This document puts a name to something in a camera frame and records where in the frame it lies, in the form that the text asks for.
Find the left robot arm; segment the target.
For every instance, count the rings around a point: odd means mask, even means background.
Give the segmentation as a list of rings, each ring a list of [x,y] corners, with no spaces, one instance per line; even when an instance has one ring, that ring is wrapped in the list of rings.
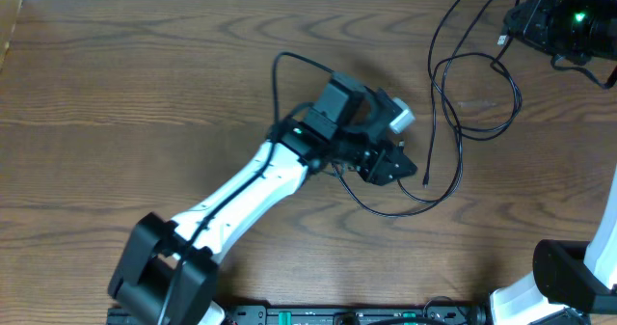
[[[108,285],[109,296],[141,324],[221,324],[218,270],[230,248],[272,206],[331,163],[383,186],[416,173],[390,138],[415,120],[409,106],[342,73],[315,102],[276,122],[248,164],[217,191],[165,221],[155,213],[133,228]]]

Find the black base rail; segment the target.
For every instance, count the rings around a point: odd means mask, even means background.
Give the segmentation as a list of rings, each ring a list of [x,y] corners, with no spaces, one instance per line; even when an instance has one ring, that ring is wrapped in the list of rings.
[[[406,324],[416,324],[421,317],[439,320],[444,324],[490,324],[488,316],[460,306],[429,306],[426,309],[336,309],[336,308],[267,308],[264,306],[238,306],[227,312],[224,324],[237,325],[336,325],[372,324],[379,321],[402,318]]]

